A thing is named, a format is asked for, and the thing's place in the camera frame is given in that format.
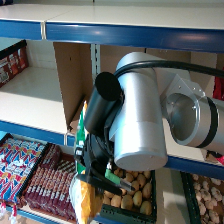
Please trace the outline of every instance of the metal shelf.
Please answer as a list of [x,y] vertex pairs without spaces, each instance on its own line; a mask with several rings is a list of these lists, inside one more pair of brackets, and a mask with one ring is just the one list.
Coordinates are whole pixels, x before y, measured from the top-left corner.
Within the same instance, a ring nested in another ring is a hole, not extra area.
[[41,40],[41,23],[0,20],[0,37]]
[[46,36],[50,41],[224,52],[224,30],[47,22]]

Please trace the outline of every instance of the snack package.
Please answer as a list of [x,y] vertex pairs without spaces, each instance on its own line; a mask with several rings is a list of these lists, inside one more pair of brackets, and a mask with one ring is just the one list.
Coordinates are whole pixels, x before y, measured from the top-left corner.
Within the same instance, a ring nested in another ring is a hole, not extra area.
[[90,184],[74,177],[69,188],[69,195],[79,224],[89,224],[100,212],[103,205],[103,193],[99,192]]

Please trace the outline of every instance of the white shelf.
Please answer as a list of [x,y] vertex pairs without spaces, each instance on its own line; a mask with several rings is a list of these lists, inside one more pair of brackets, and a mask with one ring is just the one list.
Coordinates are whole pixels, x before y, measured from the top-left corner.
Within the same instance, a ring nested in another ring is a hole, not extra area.
[[77,5],[48,22],[224,29],[224,5],[110,3]]
[[14,4],[0,8],[0,20],[45,22],[68,11],[68,5]]
[[0,120],[65,134],[57,71],[28,67],[4,85],[0,89]]

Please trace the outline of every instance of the black cable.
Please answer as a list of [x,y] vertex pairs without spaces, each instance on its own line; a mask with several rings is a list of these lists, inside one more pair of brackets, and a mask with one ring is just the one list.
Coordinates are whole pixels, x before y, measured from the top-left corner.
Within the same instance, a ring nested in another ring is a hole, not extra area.
[[201,66],[201,65],[195,65],[185,62],[179,62],[179,61],[163,61],[163,60],[152,60],[152,61],[139,61],[130,63],[127,65],[124,65],[123,67],[119,68],[115,73],[115,77],[119,78],[121,75],[126,73],[127,71],[130,71],[131,69],[136,68],[175,68],[175,69],[182,69],[182,70],[188,70],[193,72],[199,72],[207,75],[214,75],[219,78],[224,78],[224,71]]

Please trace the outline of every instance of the red packaging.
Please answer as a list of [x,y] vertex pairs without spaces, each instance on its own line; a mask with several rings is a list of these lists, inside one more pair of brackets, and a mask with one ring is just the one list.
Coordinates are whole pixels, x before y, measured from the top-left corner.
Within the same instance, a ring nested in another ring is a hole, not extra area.
[[5,85],[12,77],[11,66],[8,66],[7,58],[0,60],[0,87]]
[[43,177],[44,171],[45,170],[43,168],[40,170],[40,173],[39,173],[39,175],[38,175],[38,177],[37,177],[37,179],[36,179],[36,181],[34,183],[34,186],[33,186],[32,190],[30,192],[30,195],[29,195],[29,199],[30,200],[33,200],[35,191],[36,191],[37,187],[39,186],[39,183],[40,183],[40,181],[41,181],[41,179]]
[[28,67],[26,45],[22,40],[0,51],[0,87]]
[[41,164],[41,167],[44,167],[47,169],[55,169],[60,159],[60,153],[61,153],[61,150],[59,146],[52,145],[43,163]]
[[49,180],[49,178],[50,178],[50,176],[51,176],[51,172],[52,172],[52,170],[48,170],[45,179],[43,178],[43,179],[44,179],[44,182],[43,182],[43,185],[42,185],[41,188],[40,188],[39,194],[38,194],[37,199],[36,199],[36,201],[37,201],[37,203],[38,203],[39,205],[41,204],[41,198],[42,198],[42,195],[43,195],[43,193],[44,193],[44,190],[45,190],[45,188],[46,188],[46,186],[47,186],[48,180]]
[[57,206],[57,205],[58,205],[58,201],[59,201],[59,198],[60,198],[62,189],[63,189],[63,187],[64,187],[65,181],[66,181],[66,179],[67,179],[67,176],[68,176],[68,173],[67,173],[67,172],[64,172],[64,173],[63,173],[63,176],[62,176],[62,178],[61,178],[61,182],[60,182],[60,184],[59,184],[59,186],[58,186],[57,192],[56,192],[56,194],[55,194],[55,198],[54,198],[54,200],[53,200],[53,205],[54,205],[54,206]]
[[52,185],[51,182],[52,182],[54,173],[55,173],[55,171],[52,170],[52,171],[51,171],[51,176],[50,176],[50,178],[49,178],[49,180],[48,180],[48,182],[47,182],[47,186],[45,187],[44,192],[43,192],[43,195],[42,195],[42,197],[41,197],[41,199],[40,199],[41,207],[42,207],[44,210],[47,210],[48,212],[51,212],[51,210],[48,209],[48,207],[46,206],[46,204],[47,204],[47,199],[48,199],[47,192],[50,190],[50,187],[51,187],[51,185]]
[[70,219],[71,220],[76,220],[75,210],[72,207],[71,202],[69,202],[67,210],[68,210],[68,215],[69,215]]
[[45,181],[46,177],[48,176],[48,172],[49,172],[49,170],[45,169],[43,176],[40,178],[39,185],[37,186],[36,191],[34,192],[33,200],[37,200],[39,192],[44,184],[44,181]]

